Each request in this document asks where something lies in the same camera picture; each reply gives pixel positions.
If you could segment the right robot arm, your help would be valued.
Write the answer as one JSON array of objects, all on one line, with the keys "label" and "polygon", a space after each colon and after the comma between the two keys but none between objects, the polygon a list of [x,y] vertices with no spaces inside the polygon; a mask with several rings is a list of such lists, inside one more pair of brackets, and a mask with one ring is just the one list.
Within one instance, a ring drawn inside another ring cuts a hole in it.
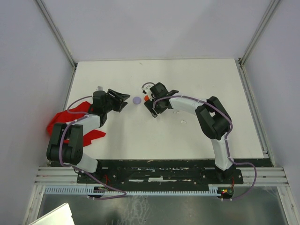
[{"label": "right robot arm", "polygon": [[215,178],[220,183],[228,182],[235,169],[227,143],[233,124],[219,99],[212,96],[201,100],[180,94],[177,90],[168,91],[160,82],[143,84],[142,92],[145,94],[144,105],[154,118],[167,109],[185,111],[197,117],[202,132],[212,142]]}]

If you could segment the purple earbud charging case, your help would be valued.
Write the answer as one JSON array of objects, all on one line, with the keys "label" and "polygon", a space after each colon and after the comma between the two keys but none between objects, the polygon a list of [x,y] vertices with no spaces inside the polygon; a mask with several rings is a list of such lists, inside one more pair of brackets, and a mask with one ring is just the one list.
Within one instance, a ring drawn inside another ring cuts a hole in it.
[{"label": "purple earbud charging case", "polygon": [[140,97],[134,97],[132,101],[135,105],[139,105],[142,102],[142,99]]}]

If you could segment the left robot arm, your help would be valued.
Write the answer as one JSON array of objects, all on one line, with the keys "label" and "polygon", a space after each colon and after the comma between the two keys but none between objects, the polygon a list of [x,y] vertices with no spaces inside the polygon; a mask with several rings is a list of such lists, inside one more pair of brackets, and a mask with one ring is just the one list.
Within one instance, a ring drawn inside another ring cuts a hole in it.
[{"label": "left robot arm", "polygon": [[104,172],[100,169],[98,160],[83,152],[88,140],[102,137],[98,128],[101,128],[111,111],[121,112],[128,104],[129,94],[122,94],[112,89],[97,90],[91,96],[82,97],[76,103],[92,98],[92,103],[82,102],[77,107],[61,112],[59,115],[68,116],[66,122],[53,122],[50,141],[46,157],[52,162],[58,162],[63,167],[74,167],[77,170],[88,172],[88,178],[100,182]]}]

